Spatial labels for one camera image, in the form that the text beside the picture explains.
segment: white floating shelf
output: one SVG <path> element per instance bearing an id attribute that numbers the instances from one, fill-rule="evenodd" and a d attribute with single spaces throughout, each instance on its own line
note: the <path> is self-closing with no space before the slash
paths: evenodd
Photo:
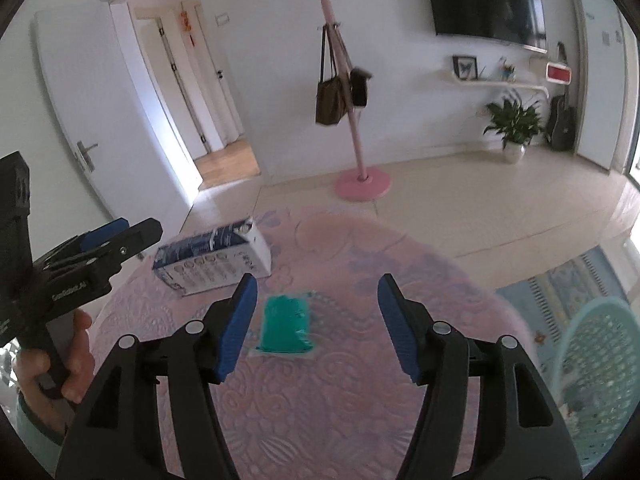
<path id="1" fill-rule="evenodd" d="M 493 86 L 494 88 L 526 88 L 535 92 L 542 92 L 546 99 L 549 99 L 549 89 L 546 86 L 535 85 L 533 83 L 524 83 L 517 81 L 498 81 L 495 79 L 471 79 L 464 81 L 460 79 L 455 72 L 451 72 L 453 81 L 462 86 Z"/>

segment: laundry basket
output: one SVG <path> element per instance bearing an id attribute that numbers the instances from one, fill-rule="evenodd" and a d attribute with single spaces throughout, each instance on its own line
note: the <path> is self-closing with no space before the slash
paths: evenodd
<path id="1" fill-rule="evenodd" d="M 562 336 L 551 392 L 588 473 L 640 400 L 640 327 L 624 301 L 590 301 Z"/>

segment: cardboard box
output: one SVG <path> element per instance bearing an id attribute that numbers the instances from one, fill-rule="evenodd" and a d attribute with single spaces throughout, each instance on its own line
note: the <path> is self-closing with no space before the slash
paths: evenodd
<path id="1" fill-rule="evenodd" d="M 182 295 L 238 283 L 246 272 L 271 275 L 271 250 L 249 217 L 162 246 L 154 274 Z"/>

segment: guitar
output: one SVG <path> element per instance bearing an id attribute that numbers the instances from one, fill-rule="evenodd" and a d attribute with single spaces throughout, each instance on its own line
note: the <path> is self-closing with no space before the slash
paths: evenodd
<path id="1" fill-rule="evenodd" d="M 558 57 L 568 64 L 564 43 L 558 42 Z M 556 152 L 572 150 L 575 144 L 576 112 L 569 106 L 569 85 L 564 86 L 564 93 L 551 99 L 551 114 L 546 124 L 546 142 Z"/>

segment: human hand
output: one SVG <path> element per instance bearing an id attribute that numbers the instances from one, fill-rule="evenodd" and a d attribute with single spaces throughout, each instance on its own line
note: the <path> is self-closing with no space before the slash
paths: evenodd
<path id="1" fill-rule="evenodd" d="M 91 323 L 91 316 L 83 310 L 76 310 L 75 334 L 65 363 L 71 374 L 62 386 L 62 395 L 65 399 L 76 404 L 82 401 L 94 378 L 95 360 L 89 351 L 89 336 L 86 332 Z M 40 391 L 36 382 L 36 378 L 47 372 L 49 367 L 50 359 L 47 353 L 35 348 L 20 350 L 14 365 L 18 386 L 27 406 L 48 428 L 63 434 L 65 423 L 62 417 L 52 402 Z"/>

